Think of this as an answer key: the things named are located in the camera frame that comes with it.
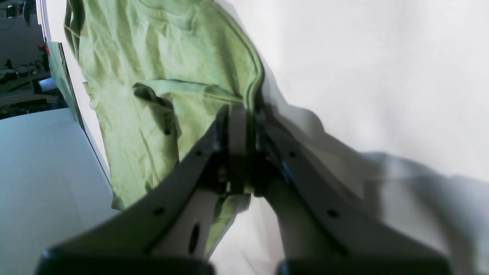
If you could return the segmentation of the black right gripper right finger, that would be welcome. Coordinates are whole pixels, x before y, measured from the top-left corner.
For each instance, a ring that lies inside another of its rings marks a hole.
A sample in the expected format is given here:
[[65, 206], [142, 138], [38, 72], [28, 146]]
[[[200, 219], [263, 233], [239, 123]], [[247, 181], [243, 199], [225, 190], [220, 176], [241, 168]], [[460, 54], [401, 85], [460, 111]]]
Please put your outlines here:
[[435, 249], [387, 226], [316, 169], [300, 144], [254, 115], [252, 184], [279, 220], [286, 258], [278, 275], [450, 275]]

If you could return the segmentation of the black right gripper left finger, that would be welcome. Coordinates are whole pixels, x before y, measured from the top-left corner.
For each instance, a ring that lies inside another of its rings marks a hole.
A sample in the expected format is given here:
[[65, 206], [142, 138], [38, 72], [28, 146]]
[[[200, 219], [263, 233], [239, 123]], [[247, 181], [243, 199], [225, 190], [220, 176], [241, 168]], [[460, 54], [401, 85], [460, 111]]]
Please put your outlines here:
[[101, 226], [47, 249], [38, 275], [212, 275], [203, 260], [215, 207], [243, 194], [247, 115], [222, 107], [170, 175]]

